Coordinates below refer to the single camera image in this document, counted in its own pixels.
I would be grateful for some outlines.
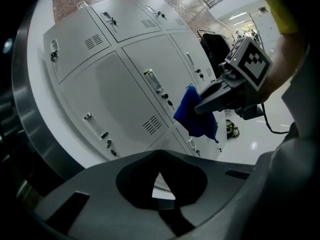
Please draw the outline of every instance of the locker door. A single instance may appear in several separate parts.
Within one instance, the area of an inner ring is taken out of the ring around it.
[[[186,151],[184,148],[181,146],[177,138],[173,133],[171,133],[157,148],[156,150],[171,150],[171,151],[176,151],[182,154],[186,154]],[[159,188],[169,190],[170,188],[166,184],[164,178],[162,177],[161,173],[155,180],[155,185]]]
[[[200,86],[200,91],[207,87],[210,82],[216,79],[214,71],[208,57],[194,33],[175,33],[171,34],[175,43],[183,53],[188,62],[189,69]]]
[[[186,88],[193,84],[193,80],[170,40],[167,36],[160,35],[129,44],[123,47],[123,50],[149,84],[171,121],[175,122],[175,110],[180,105]],[[163,91],[159,93],[149,81],[148,74],[145,74],[150,69],[163,87]],[[168,94],[168,99],[163,99],[162,94]]]
[[[188,26],[179,14],[163,0],[137,0],[152,15],[153,19],[161,24],[166,30],[187,30]]]
[[[133,0],[107,0],[95,3],[91,7],[118,42],[161,31],[152,18]],[[118,26],[111,24],[112,18]]]
[[[44,49],[48,67],[61,83],[76,67],[110,46],[107,39],[82,9],[57,23],[44,34]],[[57,57],[50,56],[57,50]]]
[[[215,137],[219,141],[219,148],[223,150],[227,143],[226,114],[225,111],[215,111],[213,114],[218,123],[218,130]]]
[[[97,145],[106,150],[110,139],[118,157],[144,152],[168,129],[116,52],[75,76],[64,95]]]
[[[196,150],[199,150],[201,158],[216,160],[220,155],[220,151],[214,140],[203,135],[201,137],[191,137],[188,131],[179,123],[174,123],[176,129],[181,134],[184,141],[188,144],[188,147],[192,151],[195,157],[198,157]]]

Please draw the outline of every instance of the key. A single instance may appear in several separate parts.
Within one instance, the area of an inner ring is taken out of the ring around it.
[[[117,22],[115,20],[113,20],[113,25],[115,25],[119,28],[119,26],[117,25]]]
[[[171,102],[170,100],[168,100],[168,104],[169,104],[169,106],[171,106],[171,108],[172,108],[173,110],[175,110],[174,105],[172,104],[172,102]]]
[[[111,154],[114,155],[115,157],[117,156],[117,152],[114,151],[113,149],[110,150]]]

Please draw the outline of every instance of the ventilation slot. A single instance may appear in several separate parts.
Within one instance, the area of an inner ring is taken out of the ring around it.
[[[206,72],[208,73],[208,76],[209,76],[209,77],[212,76],[212,70],[211,70],[210,68],[208,68],[208,69],[206,70]]]
[[[162,124],[155,115],[143,125],[150,135],[154,134],[161,126]]]
[[[151,19],[141,20],[140,21],[145,28],[155,27],[156,24]]]
[[[185,25],[184,22],[181,19],[176,19],[175,21],[176,21],[176,23],[178,23],[179,26],[184,26]]]
[[[88,49],[90,50],[93,47],[101,44],[103,41],[102,41],[101,37],[98,34],[96,34],[93,37],[85,40],[84,42],[85,42],[86,47],[88,47]]]
[[[96,46],[94,41],[91,38],[89,38],[88,40],[85,40],[84,42],[86,44],[86,47],[88,47],[89,50]]]
[[[93,36],[92,39],[93,39],[93,41],[95,42],[95,45],[96,45],[96,46],[99,45],[99,44],[101,44],[101,43],[103,42],[102,39],[101,39],[101,37],[100,37],[98,34],[96,34],[95,36]]]

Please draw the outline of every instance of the ceiling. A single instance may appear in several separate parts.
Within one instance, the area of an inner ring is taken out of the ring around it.
[[[223,17],[219,18],[219,20],[222,21],[224,24],[226,24],[229,28],[236,29],[238,27],[241,27],[242,25],[245,25],[247,21],[250,21],[249,14],[257,13],[258,9],[260,7],[268,7],[268,4],[264,0],[256,1],[256,2],[253,2],[253,3],[248,4],[246,6],[243,6],[241,8],[230,11],[229,13],[224,15]],[[247,13],[244,15],[238,16],[234,19],[229,19],[232,16],[235,16],[235,15],[238,15],[238,14],[241,14],[244,12],[247,12]]]

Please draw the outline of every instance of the locker handle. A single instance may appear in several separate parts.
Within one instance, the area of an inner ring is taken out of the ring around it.
[[[190,56],[189,52],[186,52],[186,53],[185,53],[185,55],[186,55],[186,56],[187,56],[187,58],[189,59],[189,61],[190,61],[190,63],[191,63],[191,66],[192,66],[192,69],[195,69],[195,68],[196,68],[196,66],[195,66],[195,64],[194,64],[194,62],[193,62],[193,60],[192,60],[192,58],[191,58],[191,56]]]
[[[197,147],[197,145],[195,144],[195,142],[194,142],[194,139],[193,139],[193,138],[190,138],[190,139],[189,139],[189,141],[188,141],[188,145],[191,147],[191,149],[192,149],[193,151],[196,151],[196,147]]]
[[[58,51],[60,50],[57,39],[54,39],[54,40],[50,43],[50,48],[51,48],[51,52],[58,52]]]
[[[103,11],[101,13],[101,16],[103,16],[106,19],[106,22],[109,22],[112,19],[112,16],[107,11]]]
[[[156,12],[149,4],[146,5],[145,7],[148,9],[148,11],[149,11],[150,13],[152,13],[152,14],[157,14],[157,12]]]
[[[109,133],[107,131],[103,131],[91,112],[87,113],[83,117],[83,121],[101,141],[108,136]]]
[[[157,78],[156,74],[153,72],[152,69],[145,71],[144,75],[147,76],[149,83],[153,86],[157,94],[164,90],[159,79]]]

